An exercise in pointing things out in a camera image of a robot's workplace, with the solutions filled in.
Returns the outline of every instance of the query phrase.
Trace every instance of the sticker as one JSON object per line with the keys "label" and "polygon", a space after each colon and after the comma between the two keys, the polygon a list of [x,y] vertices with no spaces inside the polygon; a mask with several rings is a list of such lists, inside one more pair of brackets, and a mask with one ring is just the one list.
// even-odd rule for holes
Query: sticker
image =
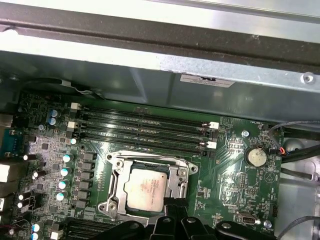
{"label": "sticker", "polygon": [[192,75],[185,75],[185,74],[181,75],[180,81],[186,82],[186,83],[203,84],[203,85],[210,85],[210,86],[216,86],[216,87],[222,87],[222,88],[229,88],[232,84],[235,83],[234,81],[222,80],[214,77],[201,77],[201,76],[192,76]]}

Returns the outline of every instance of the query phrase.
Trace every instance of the metal bracket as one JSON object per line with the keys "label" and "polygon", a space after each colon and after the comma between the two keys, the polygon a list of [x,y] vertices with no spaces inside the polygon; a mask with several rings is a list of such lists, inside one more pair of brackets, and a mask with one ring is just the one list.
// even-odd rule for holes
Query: metal bracket
{"label": "metal bracket", "polygon": [[130,180],[132,167],[135,164],[147,164],[167,169],[169,172],[165,190],[167,198],[185,198],[189,175],[199,170],[198,166],[183,158],[126,150],[108,154],[107,161],[112,164],[109,194],[107,201],[98,205],[98,210],[114,220],[135,220],[145,225],[148,218],[133,216],[126,211],[128,194],[125,192],[125,184]]}

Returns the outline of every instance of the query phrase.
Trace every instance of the red wire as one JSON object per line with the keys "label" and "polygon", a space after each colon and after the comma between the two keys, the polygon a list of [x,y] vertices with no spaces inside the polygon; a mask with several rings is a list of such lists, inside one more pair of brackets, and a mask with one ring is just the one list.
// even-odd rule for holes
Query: red wire
{"label": "red wire", "polygon": [[280,147],[279,150],[282,155],[286,154],[286,150],[283,147]]}

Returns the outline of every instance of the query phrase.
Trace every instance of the capacitor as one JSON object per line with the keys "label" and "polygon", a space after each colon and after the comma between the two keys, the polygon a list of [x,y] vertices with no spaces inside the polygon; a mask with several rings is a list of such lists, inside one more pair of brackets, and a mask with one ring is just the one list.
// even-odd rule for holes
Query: capacitor
{"label": "capacitor", "polygon": [[65,163],[68,163],[70,161],[72,161],[74,159],[74,155],[73,154],[66,154],[62,157],[62,160],[65,162]]}
{"label": "capacitor", "polygon": [[61,113],[59,111],[55,110],[55,109],[52,109],[51,112],[50,112],[50,115],[53,118],[58,118],[58,117],[60,117]]}
{"label": "capacitor", "polygon": [[34,232],[31,234],[31,240],[39,240],[42,237],[42,231]]}
{"label": "capacitor", "polygon": [[57,126],[59,125],[60,121],[55,119],[54,117],[50,117],[48,120],[48,123],[52,126]]}
{"label": "capacitor", "polygon": [[31,195],[32,195],[32,193],[31,193],[30,191],[27,191],[27,192],[21,193],[21,194],[18,196],[18,199],[19,199],[20,201],[22,201],[22,200],[25,200],[25,199],[30,198]]}
{"label": "capacitor", "polygon": [[245,161],[253,167],[262,167],[268,160],[268,155],[262,147],[250,147],[244,154]]}
{"label": "capacitor", "polygon": [[22,209],[25,206],[29,206],[29,204],[30,204],[30,200],[29,199],[25,199],[23,201],[18,202],[17,207],[19,209]]}
{"label": "capacitor", "polygon": [[77,139],[75,139],[75,138],[72,138],[72,139],[70,140],[70,143],[71,143],[72,145],[75,145],[75,144],[77,144]]}
{"label": "capacitor", "polygon": [[62,191],[62,192],[59,192],[55,198],[58,200],[58,201],[62,201],[63,199],[66,199],[68,197],[68,193],[66,191]]}
{"label": "capacitor", "polygon": [[37,179],[37,178],[40,178],[40,177],[43,177],[47,174],[47,172],[45,170],[40,170],[40,171],[34,171],[32,176]]}
{"label": "capacitor", "polygon": [[61,169],[60,174],[65,177],[71,173],[71,168],[70,167],[64,167]]}
{"label": "capacitor", "polygon": [[66,180],[63,180],[58,183],[58,188],[63,190],[65,188],[69,187],[69,185],[70,185],[70,182],[69,182],[69,180],[66,179]]}
{"label": "capacitor", "polygon": [[43,221],[37,221],[35,224],[32,225],[32,231],[37,233],[44,227],[44,222]]}
{"label": "capacitor", "polygon": [[31,160],[37,160],[37,155],[35,154],[26,154],[23,156],[23,160],[25,161],[31,161]]}
{"label": "capacitor", "polygon": [[40,131],[43,131],[43,130],[45,130],[45,126],[43,126],[42,124],[40,124],[40,125],[38,126],[38,129],[39,129]]}

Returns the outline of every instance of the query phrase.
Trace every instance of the gray cable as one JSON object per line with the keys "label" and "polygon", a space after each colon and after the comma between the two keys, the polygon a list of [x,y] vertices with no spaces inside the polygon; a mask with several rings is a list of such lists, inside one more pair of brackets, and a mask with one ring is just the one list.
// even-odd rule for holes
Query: gray cable
{"label": "gray cable", "polygon": [[291,230],[295,226],[311,220],[320,220],[320,216],[303,216],[294,220],[279,234],[277,240],[280,240],[287,232],[289,232],[289,230]]}
{"label": "gray cable", "polygon": [[280,143],[278,143],[277,139],[274,137],[273,132],[274,130],[281,128],[281,127],[286,127],[286,126],[292,126],[292,125],[301,125],[301,124],[320,124],[320,120],[302,120],[302,121],[288,121],[288,122],[282,122],[279,123],[269,130],[269,136],[270,139],[274,142],[274,144],[278,147],[281,148]]}

